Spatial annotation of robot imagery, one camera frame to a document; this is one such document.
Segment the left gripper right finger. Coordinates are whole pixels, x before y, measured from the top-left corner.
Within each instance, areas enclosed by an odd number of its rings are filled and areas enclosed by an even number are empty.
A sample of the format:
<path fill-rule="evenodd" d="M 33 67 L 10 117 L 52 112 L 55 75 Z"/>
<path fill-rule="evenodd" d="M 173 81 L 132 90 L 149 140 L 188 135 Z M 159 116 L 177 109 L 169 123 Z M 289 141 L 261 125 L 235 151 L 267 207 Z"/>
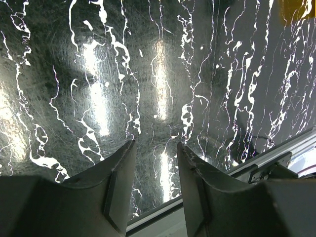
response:
<path fill-rule="evenodd" d="M 315 180 L 248 184 L 206 163 L 182 143 L 177 159 L 188 236 L 315 236 Z"/>

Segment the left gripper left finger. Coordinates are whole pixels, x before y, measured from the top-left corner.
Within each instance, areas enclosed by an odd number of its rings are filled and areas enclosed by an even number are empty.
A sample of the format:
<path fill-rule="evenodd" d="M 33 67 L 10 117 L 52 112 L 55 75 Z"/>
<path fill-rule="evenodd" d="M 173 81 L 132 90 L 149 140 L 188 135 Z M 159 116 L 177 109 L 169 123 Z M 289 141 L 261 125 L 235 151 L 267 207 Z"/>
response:
<path fill-rule="evenodd" d="M 137 145 L 58 184 L 40 176 L 0 179 L 3 237 L 123 237 Z"/>

